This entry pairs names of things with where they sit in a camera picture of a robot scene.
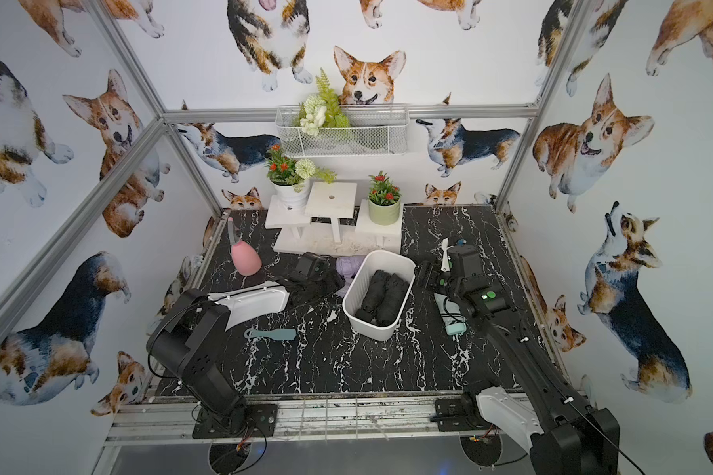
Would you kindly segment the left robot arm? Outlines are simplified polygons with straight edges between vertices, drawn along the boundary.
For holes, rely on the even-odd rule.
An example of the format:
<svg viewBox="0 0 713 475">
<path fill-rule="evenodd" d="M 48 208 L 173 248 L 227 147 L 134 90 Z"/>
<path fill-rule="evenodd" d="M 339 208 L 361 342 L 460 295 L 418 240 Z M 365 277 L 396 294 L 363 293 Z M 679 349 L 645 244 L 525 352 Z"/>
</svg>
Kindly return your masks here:
<svg viewBox="0 0 713 475">
<path fill-rule="evenodd" d="M 197 399 L 202 422 L 216 433 L 253 433 L 259 427 L 246 398 L 217 363 L 226 334 L 253 319 L 322 300 L 345 285 L 334 261 L 304 253 L 291 271 L 255 286 L 219 293 L 188 289 L 149 337 L 148 358 Z"/>
</svg>

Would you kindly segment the white plastic storage box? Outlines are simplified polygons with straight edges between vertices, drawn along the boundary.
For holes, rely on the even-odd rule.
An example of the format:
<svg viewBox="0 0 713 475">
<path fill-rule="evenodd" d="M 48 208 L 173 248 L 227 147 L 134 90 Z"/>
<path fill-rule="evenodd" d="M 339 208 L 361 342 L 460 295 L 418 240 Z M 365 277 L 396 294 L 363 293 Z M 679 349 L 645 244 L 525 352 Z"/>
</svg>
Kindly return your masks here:
<svg viewBox="0 0 713 475">
<path fill-rule="evenodd" d="M 386 342 L 398 326 L 415 279 L 415 263 L 389 251 L 366 256 L 343 302 L 355 332 Z"/>
</svg>

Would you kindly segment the pink bulb squeeze bottle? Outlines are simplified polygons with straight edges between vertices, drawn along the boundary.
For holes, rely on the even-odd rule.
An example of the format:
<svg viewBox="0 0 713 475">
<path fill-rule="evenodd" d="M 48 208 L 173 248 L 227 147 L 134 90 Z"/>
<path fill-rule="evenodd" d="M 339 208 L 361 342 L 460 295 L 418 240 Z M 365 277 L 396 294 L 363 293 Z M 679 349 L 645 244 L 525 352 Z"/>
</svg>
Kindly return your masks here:
<svg viewBox="0 0 713 475">
<path fill-rule="evenodd" d="M 263 264 L 257 251 L 240 238 L 234 219 L 227 220 L 228 239 L 231 245 L 231 259 L 236 270 L 242 276 L 257 274 Z"/>
</svg>

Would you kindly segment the teal plastic scraper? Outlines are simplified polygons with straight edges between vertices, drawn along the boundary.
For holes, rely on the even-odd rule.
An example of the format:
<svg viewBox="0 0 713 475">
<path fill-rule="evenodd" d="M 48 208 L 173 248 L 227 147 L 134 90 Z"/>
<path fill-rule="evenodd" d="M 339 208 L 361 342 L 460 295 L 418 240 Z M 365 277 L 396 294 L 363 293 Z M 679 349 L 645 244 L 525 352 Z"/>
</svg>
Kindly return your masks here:
<svg viewBox="0 0 713 475">
<path fill-rule="evenodd" d="M 297 338 L 297 332 L 294 329 L 275 329 L 271 331 L 262 331 L 258 329 L 247 329 L 244 332 L 244 337 L 247 340 L 259 340 L 266 338 L 275 342 L 291 342 Z"/>
</svg>

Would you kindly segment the green pot red flowers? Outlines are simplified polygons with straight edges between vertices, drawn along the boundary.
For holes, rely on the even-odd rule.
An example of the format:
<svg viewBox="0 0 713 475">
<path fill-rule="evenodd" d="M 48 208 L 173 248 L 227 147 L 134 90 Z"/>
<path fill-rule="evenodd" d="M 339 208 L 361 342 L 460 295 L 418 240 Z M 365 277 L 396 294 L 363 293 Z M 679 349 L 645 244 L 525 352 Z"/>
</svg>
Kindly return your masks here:
<svg viewBox="0 0 713 475">
<path fill-rule="evenodd" d="M 368 193 L 368 215 L 372 223 L 390 226 L 396 223 L 400 214 L 401 191 L 390 178 L 380 171 L 370 176 Z"/>
</svg>

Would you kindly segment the black umbrella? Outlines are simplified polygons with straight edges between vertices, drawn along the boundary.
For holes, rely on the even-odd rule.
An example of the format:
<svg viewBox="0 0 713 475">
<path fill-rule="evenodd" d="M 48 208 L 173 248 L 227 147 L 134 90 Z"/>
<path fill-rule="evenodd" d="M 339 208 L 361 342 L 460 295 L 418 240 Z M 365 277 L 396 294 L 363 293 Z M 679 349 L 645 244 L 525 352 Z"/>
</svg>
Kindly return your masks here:
<svg viewBox="0 0 713 475">
<path fill-rule="evenodd" d="M 377 324 L 377 309 L 383 302 L 386 292 L 386 282 L 390 274 L 384 270 L 378 270 L 370 279 L 368 291 L 362 299 L 360 308 L 356 310 L 356 318 L 373 325 Z"/>
<path fill-rule="evenodd" d="M 396 321 L 408 290 L 409 283 L 399 274 L 393 273 L 388 277 L 384 298 L 376 308 L 376 324 L 379 327 L 388 327 Z"/>
</svg>

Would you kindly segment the purple umbrella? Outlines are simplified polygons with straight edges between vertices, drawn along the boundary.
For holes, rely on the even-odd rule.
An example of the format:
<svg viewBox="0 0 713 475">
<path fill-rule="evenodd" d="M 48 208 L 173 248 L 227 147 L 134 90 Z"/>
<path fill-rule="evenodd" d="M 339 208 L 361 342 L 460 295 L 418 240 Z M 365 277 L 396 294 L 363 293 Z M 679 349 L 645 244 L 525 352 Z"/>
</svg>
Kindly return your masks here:
<svg viewBox="0 0 713 475">
<path fill-rule="evenodd" d="M 353 257 L 339 256 L 336 259 L 336 271 L 344 278 L 345 281 L 344 287 L 337 292 L 340 297 L 346 296 L 365 259 L 366 257 L 364 255 L 354 255 Z"/>
</svg>

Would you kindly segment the white marble display stand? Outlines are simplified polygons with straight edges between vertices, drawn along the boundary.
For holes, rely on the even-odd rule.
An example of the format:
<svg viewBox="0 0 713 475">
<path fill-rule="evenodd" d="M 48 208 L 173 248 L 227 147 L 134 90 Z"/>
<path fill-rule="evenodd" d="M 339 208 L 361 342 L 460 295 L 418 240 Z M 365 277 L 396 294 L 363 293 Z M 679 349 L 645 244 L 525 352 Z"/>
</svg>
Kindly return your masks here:
<svg viewBox="0 0 713 475">
<path fill-rule="evenodd" d="M 358 200 L 358 185 L 312 181 L 300 193 L 283 188 L 271 197 L 265 228 L 277 230 L 277 253 L 318 253 L 331 257 L 367 255 L 383 249 L 399 253 L 404 207 L 397 221 L 380 225 L 370 217 L 370 201 Z"/>
</svg>

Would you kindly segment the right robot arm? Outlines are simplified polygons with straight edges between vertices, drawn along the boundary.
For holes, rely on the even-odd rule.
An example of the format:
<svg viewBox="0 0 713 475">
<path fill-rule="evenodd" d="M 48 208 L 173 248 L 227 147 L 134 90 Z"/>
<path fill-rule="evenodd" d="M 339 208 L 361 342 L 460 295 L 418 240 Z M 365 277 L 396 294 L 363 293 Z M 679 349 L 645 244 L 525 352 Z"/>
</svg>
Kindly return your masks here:
<svg viewBox="0 0 713 475">
<path fill-rule="evenodd" d="M 504 357 L 529 400 L 520 403 L 490 386 L 475 395 L 479 415 L 527 451 L 538 474 L 617 473 L 625 453 L 614 415 L 572 387 L 532 335 L 523 311 L 485 276 L 475 247 L 456 245 L 446 259 L 449 267 L 423 262 L 417 284 L 459 307 L 475 334 Z"/>
</svg>

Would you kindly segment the green fern white flowers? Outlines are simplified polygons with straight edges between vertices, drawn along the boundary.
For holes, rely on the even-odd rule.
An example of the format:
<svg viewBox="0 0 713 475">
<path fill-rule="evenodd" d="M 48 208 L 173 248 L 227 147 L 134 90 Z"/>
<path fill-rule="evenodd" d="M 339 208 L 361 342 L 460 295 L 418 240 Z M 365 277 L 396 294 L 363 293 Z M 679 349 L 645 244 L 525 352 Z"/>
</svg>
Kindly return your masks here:
<svg viewBox="0 0 713 475">
<path fill-rule="evenodd" d="M 320 136 L 329 129 L 348 129 L 351 122 L 341 108 L 340 96 L 331 87 L 324 69 L 315 77 L 317 92 L 309 95 L 301 104 L 295 126 L 311 137 Z"/>
</svg>

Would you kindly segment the white pot red flowers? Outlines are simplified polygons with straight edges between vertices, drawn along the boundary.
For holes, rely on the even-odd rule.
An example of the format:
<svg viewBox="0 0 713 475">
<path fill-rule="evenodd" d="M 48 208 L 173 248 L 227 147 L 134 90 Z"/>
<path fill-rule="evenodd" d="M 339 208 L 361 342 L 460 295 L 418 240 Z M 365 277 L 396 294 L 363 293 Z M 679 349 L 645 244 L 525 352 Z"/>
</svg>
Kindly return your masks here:
<svg viewBox="0 0 713 475">
<path fill-rule="evenodd" d="M 275 186 L 279 201 L 293 210 L 306 206 L 314 181 L 332 184 L 336 178 L 336 172 L 318 166 L 310 158 L 286 156 L 279 144 L 267 153 L 267 179 Z"/>
</svg>

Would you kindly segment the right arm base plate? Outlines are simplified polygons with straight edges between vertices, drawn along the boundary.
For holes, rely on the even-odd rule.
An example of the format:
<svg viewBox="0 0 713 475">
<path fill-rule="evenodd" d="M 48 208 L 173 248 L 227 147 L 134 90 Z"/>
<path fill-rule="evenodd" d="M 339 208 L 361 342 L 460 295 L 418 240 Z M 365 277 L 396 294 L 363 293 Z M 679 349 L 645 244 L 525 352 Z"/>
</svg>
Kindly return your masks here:
<svg viewBox="0 0 713 475">
<path fill-rule="evenodd" d="M 492 428 L 497 433 L 504 429 L 487 421 L 479 411 L 473 397 L 467 393 L 451 398 L 439 398 L 434 402 L 435 413 L 430 422 L 436 424 L 441 433 L 451 431 L 487 431 Z"/>
</svg>

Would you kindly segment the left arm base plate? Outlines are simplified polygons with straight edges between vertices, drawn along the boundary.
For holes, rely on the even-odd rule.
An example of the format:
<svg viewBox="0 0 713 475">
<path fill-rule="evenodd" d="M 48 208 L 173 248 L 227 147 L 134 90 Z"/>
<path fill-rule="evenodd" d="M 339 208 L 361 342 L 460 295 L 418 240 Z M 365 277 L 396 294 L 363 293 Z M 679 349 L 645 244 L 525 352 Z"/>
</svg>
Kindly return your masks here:
<svg viewBox="0 0 713 475">
<path fill-rule="evenodd" d="M 251 404 L 235 407 L 227 418 L 214 416 L 203 406 L 193 414 L 192 439 L 242 439 L 275 434 L 279 405 Z"/>
</svg>

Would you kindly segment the mint green umbrella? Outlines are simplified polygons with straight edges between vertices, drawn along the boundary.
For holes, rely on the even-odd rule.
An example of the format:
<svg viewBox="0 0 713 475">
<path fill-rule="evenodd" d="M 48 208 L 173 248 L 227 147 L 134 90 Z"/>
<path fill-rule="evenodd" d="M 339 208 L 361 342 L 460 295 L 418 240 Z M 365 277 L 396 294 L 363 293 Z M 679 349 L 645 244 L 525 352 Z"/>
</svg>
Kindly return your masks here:
<svg viewBox="0 0 713 475">
<path fill-rule="evenodd" d="M 467 319 L 461 313 L 459 306 L 449 297 L 439 293 L 434 298 L 443 320 L 445 332 L 448 336 L 461 336 L 467 331 Z"/>
</svg>

